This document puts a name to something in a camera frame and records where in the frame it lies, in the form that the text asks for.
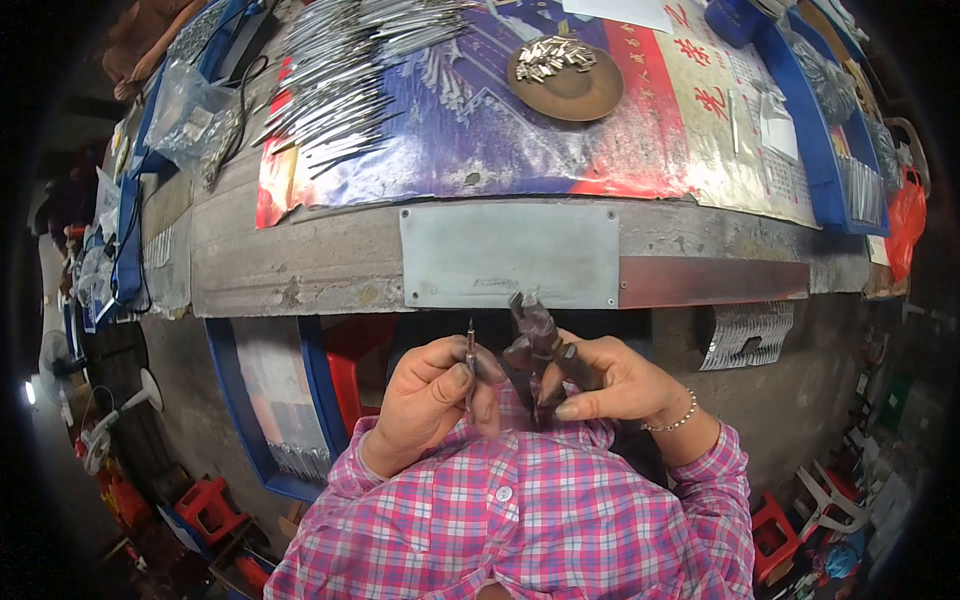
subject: metal plate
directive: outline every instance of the metal plate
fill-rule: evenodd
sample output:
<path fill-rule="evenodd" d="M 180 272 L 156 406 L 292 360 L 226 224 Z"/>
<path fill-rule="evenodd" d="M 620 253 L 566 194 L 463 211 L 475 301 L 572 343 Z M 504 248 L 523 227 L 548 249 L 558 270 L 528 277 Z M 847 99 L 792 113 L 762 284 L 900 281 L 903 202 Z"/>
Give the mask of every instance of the metal plate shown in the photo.
<path fill-rule="evenodd" d="M 810 265 L 742 258 L 621 256 L 620 281 L 622 308 L 802 300 L 807 296 Z"/>
<path fill-rule="evenodd" d="M 467 204 L 400 210 L 403 294 L 416 308 L 617 308 L 619 217 L 604 206 Z"/>

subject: fingernail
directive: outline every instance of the fingernail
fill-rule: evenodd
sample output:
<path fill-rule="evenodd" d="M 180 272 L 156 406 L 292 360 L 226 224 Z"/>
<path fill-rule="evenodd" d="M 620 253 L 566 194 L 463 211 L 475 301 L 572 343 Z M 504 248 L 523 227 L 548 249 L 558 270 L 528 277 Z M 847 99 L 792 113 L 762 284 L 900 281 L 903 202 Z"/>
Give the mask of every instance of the fingernail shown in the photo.
<path fill-rule="evenodd" d="M 451 376 L 453 377 L 453 383 L 462 388 L 470 381 L 470 367 L 464 363 L 457 363 Z"/>
<path fill-rule="evenodd" d="M 557 407 L 557 410 L 554 411 L 554 414 L 559 420 L 576 420 L 577 419 L 577 407 L 569 402 L 564 402 Z"/>

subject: white plastic chair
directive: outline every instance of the white plastic chair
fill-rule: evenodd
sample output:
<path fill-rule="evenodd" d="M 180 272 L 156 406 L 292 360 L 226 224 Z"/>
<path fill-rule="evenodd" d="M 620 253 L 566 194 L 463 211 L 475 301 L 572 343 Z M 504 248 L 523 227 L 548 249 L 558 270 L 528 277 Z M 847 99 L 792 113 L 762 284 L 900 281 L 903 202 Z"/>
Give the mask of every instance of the white plastic chair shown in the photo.
<path fill-rule="evenodd" d="M 827 472 L 820 466 L 820 463 L 813 461 L 813 466 L 820 471 L 824 481 L 827 482 L 830 488 L 830 494 L 824 492 L 823 487 L 813 479 L 805 468 L 800 467 L 797 469 L 797 476 L 804 482 L 809 492 L 813 494 L 813 499 L 817 501 L 817 509 L 813 511 L 810 518 L 806 520 L 806 524 L 800 532 L 800 540 L 806 540 L 815 527 L 827 527 L 842 534 L 851 534 L 866 525 L 867 521 L 870 520 L 871 510 L 860 508 L 844 494 L 840 493 L 837 487 L 833 485 L 833 481 L 827 476 Z M 844 525 L 840 521 L 827 516 L 826 512 L 829 506 L 836 506 L 844 513 L 850 515 L 853 518 L 853 523 Z"/>

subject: woman's right hand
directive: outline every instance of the woman's right hand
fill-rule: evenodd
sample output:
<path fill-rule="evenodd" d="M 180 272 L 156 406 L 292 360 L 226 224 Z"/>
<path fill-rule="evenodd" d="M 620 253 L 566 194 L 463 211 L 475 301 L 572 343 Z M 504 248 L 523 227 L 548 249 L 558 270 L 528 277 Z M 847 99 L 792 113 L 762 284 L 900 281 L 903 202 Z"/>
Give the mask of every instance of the woman's right hand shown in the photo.
<path fill-rule="evenodd" d="M 569 397 L 557 407 L 558 419 L 643 419 L 651 427 L 661 427 L 677 422 L 690 410 L 687 388 L 622 341 L 611 336 L 584 340 L 563 329 L 559 332 L 603 375 L 604 387 Z M 551 363 L 543 374 L 543 389 L 552 390 L 563 379 L 563 372 Z"/>

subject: silver bracelet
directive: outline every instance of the silver bracelet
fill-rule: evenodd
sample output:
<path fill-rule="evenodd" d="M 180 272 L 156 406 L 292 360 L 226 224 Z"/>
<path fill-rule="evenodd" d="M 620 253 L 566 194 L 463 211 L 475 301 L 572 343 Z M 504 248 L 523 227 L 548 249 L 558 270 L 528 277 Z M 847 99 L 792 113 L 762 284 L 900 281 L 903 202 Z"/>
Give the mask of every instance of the silver bracelet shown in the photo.
<path fill-rule="evenodd" d="M 646 429 L 646 430 L 648 430 L 648 431 L 673 431 L 673 430 L 676 429 L 677 427 L 679 427 L 679 426 L 683 425 L 684 423 L 686 423 L 686 421 L 687 421 L 690 417 L 693 417 L 693 412 L 697 410 L 697 397 L 696 397 L 696 395 L 693 394 L 693 390 L 691 390 L 691 389 L 689 389 L 689 388 L 687 388 L 686 390 L 687 390 L 688 392 L 690 392 L 690 400 L 692 400 L 692 404 L 690 404 L 690 410 L 688 410 L 688 411 L 686 412 L 686 414 L 684 415 L 684 417 L 683 417 L 682 419 L 678 420 L 677 422 L 673 423 L 672 425 L 666 425 L 665 427 L 651 427 L 651 426 L 647 425 L 646 422 L 641 421 L 641 422 L 640 422 L 640 429 Z"/>

